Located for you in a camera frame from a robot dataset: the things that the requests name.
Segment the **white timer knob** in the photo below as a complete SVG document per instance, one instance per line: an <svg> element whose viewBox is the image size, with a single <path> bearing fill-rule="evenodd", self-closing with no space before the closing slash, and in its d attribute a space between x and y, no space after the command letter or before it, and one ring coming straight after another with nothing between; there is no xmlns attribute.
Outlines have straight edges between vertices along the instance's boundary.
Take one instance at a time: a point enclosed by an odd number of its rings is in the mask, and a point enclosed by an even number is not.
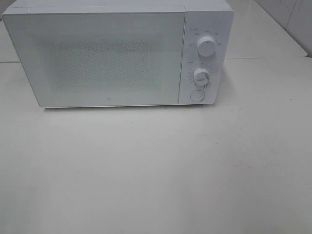
<svg viewBox="0 0 312 234"><path fill-rule="evenodd" d="M206 68L197 68L194 70L194 83L204 86L210 81L210 72Z"/></svg>

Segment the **white upper power knob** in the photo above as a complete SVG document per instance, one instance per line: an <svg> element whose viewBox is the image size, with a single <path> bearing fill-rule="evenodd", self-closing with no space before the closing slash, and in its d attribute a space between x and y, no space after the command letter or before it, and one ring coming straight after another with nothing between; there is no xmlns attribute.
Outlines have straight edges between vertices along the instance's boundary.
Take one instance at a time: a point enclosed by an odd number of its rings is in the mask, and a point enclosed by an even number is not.
<svg viewBox="0 0 312 234"><path fill-rule="evenodd" d="M212 36L202 36L196 43L197 52L202 57L211 56L216 50L216 41Z"/></svg>

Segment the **white microwave oven body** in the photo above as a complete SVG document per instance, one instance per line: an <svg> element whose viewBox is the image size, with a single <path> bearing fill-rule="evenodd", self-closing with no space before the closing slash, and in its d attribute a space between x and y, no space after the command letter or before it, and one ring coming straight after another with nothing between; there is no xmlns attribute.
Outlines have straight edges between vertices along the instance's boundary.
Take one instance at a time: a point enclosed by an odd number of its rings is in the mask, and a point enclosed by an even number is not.
<svg viewBox="0 0 312 234"><path fill-rule="evenodd" d="M4 11L2 20L4 22L3 17L5 15L16 14L146 14L174 12L184 13L185 21L178 103L171 105L213 104L218 92L234 18L232 8L225 0L17 0ZM199 38L207 35L215 39L216 50L211 56L202 57L197 52L196 43ZM194 83L194 70L197 68L206 68L210 72L208 84L199 86ZM190 99L191 92L195 90L205 92L203 101L194 102Z"/></svg>

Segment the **round door release button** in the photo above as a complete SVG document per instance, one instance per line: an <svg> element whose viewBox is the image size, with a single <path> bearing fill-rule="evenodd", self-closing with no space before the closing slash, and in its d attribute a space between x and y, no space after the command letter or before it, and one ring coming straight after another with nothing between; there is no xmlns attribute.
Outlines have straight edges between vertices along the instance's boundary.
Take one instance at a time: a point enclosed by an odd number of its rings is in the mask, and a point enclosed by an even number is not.
<svg viewBox="0 0 312 234"><path fill-rule="evenodd" d="M191 92L190 99L194 102L200 102L203 101L205 98L205 92L202 90L195 90Z"/></svg>

